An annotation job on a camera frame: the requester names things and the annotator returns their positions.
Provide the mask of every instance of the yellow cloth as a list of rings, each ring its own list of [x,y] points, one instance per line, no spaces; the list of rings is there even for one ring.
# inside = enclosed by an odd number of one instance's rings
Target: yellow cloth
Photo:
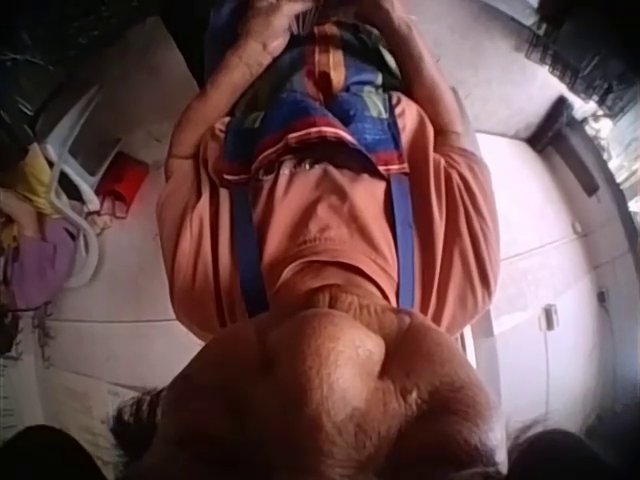
[[[29,200],[38,213],[52,217],[55,216],[55,212],[47,200],[50,181],[51,168],[40,147],[34,143],[15,172],[12,190]],[[18,230],[14,224],[10,223],[2,229],[0,237],[2,246],[4,248],[15,246],[17,237]]]

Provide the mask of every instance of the plaid fabric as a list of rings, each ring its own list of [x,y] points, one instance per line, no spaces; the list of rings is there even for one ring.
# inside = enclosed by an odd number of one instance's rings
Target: plaid fabric
[[[354,161],[364,158],[383,175],[406,173],[389,95],[399,88],[377,32],[346,23],[316,27],[293,38],[238,102],[214,174],[223,186],[245,183],[318,142],[348,146]]]

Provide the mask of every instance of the wall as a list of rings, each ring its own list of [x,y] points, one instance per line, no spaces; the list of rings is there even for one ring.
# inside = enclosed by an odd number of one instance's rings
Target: wall
[[[580,223],[598,289],[608,293],[608,305],[599,311],[602,321],[609,326],[609,353],[617,366],[609,370],[613,376],[610,401],[628,402],[636,398],[638,382],[640,287],[634,252],[629,248],[616,204],[600,170],[591,166],[601,189],[588,198],[556,152],[549,149],[544,157]]]
[[[579,430],[606,401],[610,362],[592,239],[580,234],[555,171],[528,145],[479,141],[494,183],[502,264],[490,315],[474,326],[478,371],[511,428],[542,418]],[[540,328],[547,304],[559,312],[553,332]]]

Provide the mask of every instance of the blue suspender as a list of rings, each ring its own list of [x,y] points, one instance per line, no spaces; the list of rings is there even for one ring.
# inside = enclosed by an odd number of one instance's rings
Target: blue suspender
[[[410,310],[415,305],[415,253],[413,246],[413,208],[409,177],[391,175],[391,204],[398,257],[398,307]]]
[[[415,304],[415,259],[409,177],[394,174],[389,182],[398,256],[398,307],[412,309]],[[262,276],[260,244],[253,223],[249,186],[231,188],[231,208],[232,241],[240,290],[249,318],[254,318],[269,310],[269,301]]]
[[[267,290],[262,277],[258,232],[253,223],[253,209],[248,185],[231,188],[231,241],[240,278],[242,298],[249,318],[269,310]]]

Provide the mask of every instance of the red object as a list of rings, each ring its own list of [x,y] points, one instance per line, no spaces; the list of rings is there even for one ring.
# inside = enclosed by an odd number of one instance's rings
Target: red object
[[[103,215],[127,218],[140,187],[149,175],[149,165],[118,152],[98,183],[96,194],[102,203]]]

